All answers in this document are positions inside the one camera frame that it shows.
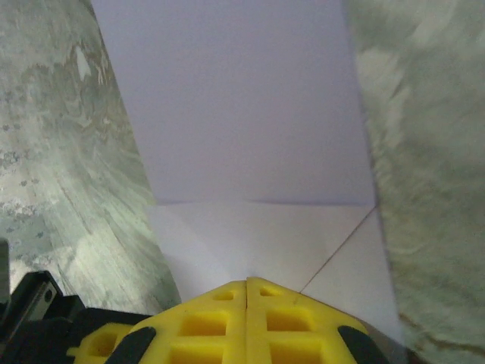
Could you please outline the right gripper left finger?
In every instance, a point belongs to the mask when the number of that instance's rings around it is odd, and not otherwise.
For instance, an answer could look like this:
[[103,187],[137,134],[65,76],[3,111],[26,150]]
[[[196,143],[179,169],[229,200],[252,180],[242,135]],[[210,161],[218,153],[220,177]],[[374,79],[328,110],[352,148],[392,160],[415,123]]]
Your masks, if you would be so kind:
[[233,281],[136,324],[71,344],[74,364],[245,364],[246,283]]

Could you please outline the lilac paper sheet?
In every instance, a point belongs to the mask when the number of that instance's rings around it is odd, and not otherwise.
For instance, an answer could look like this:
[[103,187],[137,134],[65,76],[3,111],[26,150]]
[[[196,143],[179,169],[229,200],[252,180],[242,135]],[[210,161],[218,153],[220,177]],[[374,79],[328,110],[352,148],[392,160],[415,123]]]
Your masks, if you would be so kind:
[[402,340],[342,0],[92,0],[182,300],[260,277]]

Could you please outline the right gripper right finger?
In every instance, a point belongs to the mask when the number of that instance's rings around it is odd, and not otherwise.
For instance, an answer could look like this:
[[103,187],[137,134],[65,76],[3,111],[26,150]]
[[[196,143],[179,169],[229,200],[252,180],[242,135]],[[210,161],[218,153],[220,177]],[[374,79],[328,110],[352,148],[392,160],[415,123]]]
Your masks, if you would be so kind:
[[246,292],[247,364],[387,364],[358,319],[262,278]]

